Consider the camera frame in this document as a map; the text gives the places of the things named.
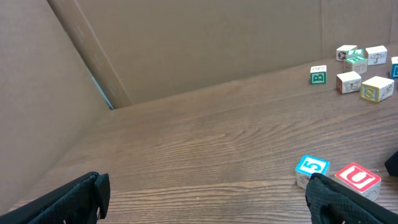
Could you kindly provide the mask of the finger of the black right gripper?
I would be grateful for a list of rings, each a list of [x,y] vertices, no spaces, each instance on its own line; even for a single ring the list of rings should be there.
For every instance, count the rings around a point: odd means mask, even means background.
[[[388,158],[384,165],[390,176],[398,177],[398,152]]]

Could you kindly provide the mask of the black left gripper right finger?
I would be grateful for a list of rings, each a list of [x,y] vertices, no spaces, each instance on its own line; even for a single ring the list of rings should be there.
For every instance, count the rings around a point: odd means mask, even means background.
[[[314,173],[305,191],[312,224],[397,224],[397,214],[331,178]]]

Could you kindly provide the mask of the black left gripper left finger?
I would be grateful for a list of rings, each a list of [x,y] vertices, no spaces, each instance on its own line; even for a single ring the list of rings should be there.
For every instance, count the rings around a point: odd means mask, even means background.
[[[96,224],[106,218],[110,201],[109,174],[85,175],[1,215],[1,223]]]

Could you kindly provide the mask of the red letter U block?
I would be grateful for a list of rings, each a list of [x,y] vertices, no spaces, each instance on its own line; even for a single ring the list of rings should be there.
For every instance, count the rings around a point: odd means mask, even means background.
[[[381,191],[381,177],[352,162],[335,174],[336,180],[357,194],[376,201]]]

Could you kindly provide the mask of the blue number 5 block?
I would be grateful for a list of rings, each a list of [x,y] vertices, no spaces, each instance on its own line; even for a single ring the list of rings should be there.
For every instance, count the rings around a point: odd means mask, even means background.
[[[329,172],[329,161],[305,154],[295,168],[297,185],[306,189],[313,173],[328,176]]]

